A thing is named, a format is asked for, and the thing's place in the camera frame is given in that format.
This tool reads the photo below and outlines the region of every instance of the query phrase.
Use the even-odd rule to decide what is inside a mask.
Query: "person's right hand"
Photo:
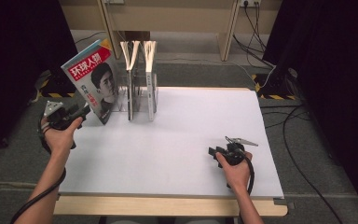
[[[245,156],[249,158],[249,160],[252,159],[252,154],[250,152],[245,152]],[[216,158],[220,164],[222,164],[227,183],[231,186],[231,188],[234,191],[247,190],[250,177],[248,163],[246,161],[242,161],[240,164],[231,166],[226,161],[226,158],[219,152],[216,153]]]

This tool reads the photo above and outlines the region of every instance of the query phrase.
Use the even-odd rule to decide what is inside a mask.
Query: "book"
[[[123,50],[127,70],[127,99],[128,119],[133,119],[133,112],[137,110],[140,98],[140,86],[137,70],[138,49],[140,41],[122,41],[120,46]]]
[[[157,112],[157,74],[155,68],[155,54],[157,50],[156,41],[144,41],[144,52],[145,52],[145,76],[146,76],[146,87],[147,87],[147,102],[149,120],[153,120],[155,113]]]
[[[107,39],[97,40],[61,66],[102,124],[120,111],[119,70]]]

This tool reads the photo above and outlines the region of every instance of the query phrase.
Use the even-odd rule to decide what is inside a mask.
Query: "white panel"
[[[208,147],[241,137],[254,154],[254,197],[283,197],[254,91],[162,89],[154,121],[147,112],[127,120],[116,112],[106,126],[88,114],[76,131],[63,193],[233,196]]]

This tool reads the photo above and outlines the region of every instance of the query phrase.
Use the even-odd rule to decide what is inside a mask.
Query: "hand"
[[[245,152],[245,156],[249,158],[249,160],[252,159],[252,154],[250,152]],[[226,161],[226,158],[219,152],[216,153],[216,158],[222,165],[227,183],[231,186],[234,192],[247,190],[250,177],[248,163],[246,161],[242,161],[238,165],[231,166]]]
[[[71,125],[63,131],[55,130],[49,126],[42,130],[46,142],[50,147],[51,156],[64,156],[66,159],[69,157],[70,149],[74,143],[74,132],[82,121],[83,119],[81,117],[75,119]],[[42,118],[41,122],[43,126],[43,124],[47,122],[47,118]]]

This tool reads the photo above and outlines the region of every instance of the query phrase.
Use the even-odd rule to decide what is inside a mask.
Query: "black cable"
[[[302,112],[302,113],[299,113],[299,114],[296,114],[296,115],[292,115],[292,117],[290,119],[303,119],[303,120],[311,120],[311,119],[305,119],[305,118],[302,118],[300,117],[300,115],[303,115],[303,114],[306,114],[308,112]],[[283,115],[289,115],[289,113],[286,113],[286,112],[278,112],[278,111],[272,111],[272,112],[266,112],[266,113],[262,113],[262,115],[268,115],[268,114],[283,114]]]
[[[240,46],[240,48],[245,51],[246,53],[250,54],[252,57],[254,57],[255,59],[257,59],[258,61],[260,61],[261,63],[265,64],[266,66],[268,66],[269,68],[265,68],[265,67],[258,67],[258,66],[254,66],[252,65],[250,62],[249,62],[249,59],[248,59],[248,63],[253,66],[253,67],[257,67],[257,68],[263,68],[263,69],[268,69],[270,70],[270,68],[273,68],[273,66],[270,64],[270,63],[267,63],[266,61],[262,60],[261,58],[259,58],[257,55],[255,55],[253,52],[251,52],[250,50],[248,49],[252,49],[248,46],[245,46],[244,44],[242,44],[235,35],[233,35],[235,41],[237,42],[237,44]]]
[[[334,210],[334,208],[330,205],[330,203],[325,199],[325,197],[322,195],[322,193],[316,189],[316,187],[310,183],[310,181],[307,179],[307,177],[305,176],[305,174],[301,171],[301,169],[299,168],[295,158],[292,155],[292,152],[289,148],[289,145],[287,144],[287,140],[286,140],[286,123],[287,120],[289,120],[289,118],[292,116],[293,113],[295,113],[296,110],[298,110],[302,105],[294,108],[292,110],[292,112],[290,112],[290,114],[286,117],[286,119],[283,122],[283,128],[282,128],[282,133],[283,133],[283,141],[284,141],[284,145],[286,147],[286,150],[290,156],[290,159],[292,160],[293,164],[295,165],[295,167],[297,168],[297,170],[300,172],[300,174],[304,177],[304,179],[307,181],[307,183],[315,190],[315,192],[319,195],[319,197],[324,201],[324,203],[327,205],[327,207],[330,209],[330,211],[333,213],[333,215],[336,217],[337,221],[339,223],[342,223],[341,219],[339,218],[338,214],[336,213],[336,211]]]
[[[98,35],[98,34],[101,34],[101,33],[105,33],[105,31],[97,32],[97,33],[95,33],[95,34],[93,34],[93,35],[91,35],[91,36],[89,36],[89,37],[86,37],[86,38],[83,38],[83,39],[79,39],[79,40],[77,40],[77,41],[75,42],[75,44],[77,44],[77,43],[80,42],[80,41],[90,39],[90,38],[92,38],[93,36]]]
[[[257,30],[257,36],[258,36],[258,39],[260,40],[259,41],[260,47],[264,52],[264,50],[267,46],[264,44],[263,40],[261,39],[260,31],[258,30],[258,21],[260,20],[260,4],[258,2],[255,2],[255,12],[256,12],[255,27]]]
[[[228,138],[226,136],[226,139],[228,140],[228,142],[236,147],[238,150],[242,151],[241,149],[238,148],[238,145],[237,143],[235,143],[234,141],[232,141],[230,138]],[[243,153],[243,159],[246,160],[246,162],[248,163],[248,167],[249,167],[249,173],[250,173],[250,178],[249,178],[249,184],[248,184],[248,194],[251,195],[252,193],[252,189],[253,189],[253,185],[254,185],[254,182],[255,182],[255,169],[254,169],[254,166],[252,165],[252,162],[249,158],[246,157],[246,155]],[[238,221],[240,224],[243,224],[243,219],[242,219],[242,216],[241,216],[241,211],[240,213],[238,214]]]
[[[284,107],[298,107],[299,105],[264,105],[260,106],[261,109],[264,108],[284,108]]]
[[[40,116],[40,120],[37,124],[37,132],[39,133],[39,138],[42,142],[42,146],[43,148],[48,152],[48,154],[51,154],[51,150],[48,147],[48,144],[44,138],[44,132],[46,130],[42,130],[42,118],[44,117],[44,114],[42,113],[42,115]],[[34,205],[35,203],[39,202],[42,198],[46,197],[48,194],[50,194],[53,190],[55,190],[61,183],[62,181],[65,179],[66,177],[66,170],[65,168],[63,168],[63,172],[61,177],[57,180],[57,182],[55,182],[53,185],[51,185],[48,189],[46,189],[45,191],[41,192],[39,195],[35,196],[32,200],[28,201],[27,203],[25,203],[20,209],[19,211],[17,211],[17,213],[13,216],[13,218],[11,219],[10,223],[13,224],[14,222],[16,222],[16,220],[28,209],[30,208],[32,205]]]
[[[257,40],[257,42],[260,44],[261,48],[263,49],[263,47],[265,47],[265,45],[264,45],[263,41],[261,40],[260,33],[258,32],[258,20],[259,20],[259,16],[260,16],[259,15],[260,11],[259,11],[259,8],[257,7],[258,4],[255,4],[255,5],[256,5],[256,8],[255,8],[255,18],[256,18],[255,26],[253,25],[252,20],[249,17],[248,11],[246,10],[247,7],[245,7],[244,10],[245,10],[245,15],[248,18],[248,21],[251,23],[252,29],[254,31],[253,36],[255,36],[255,39]]]

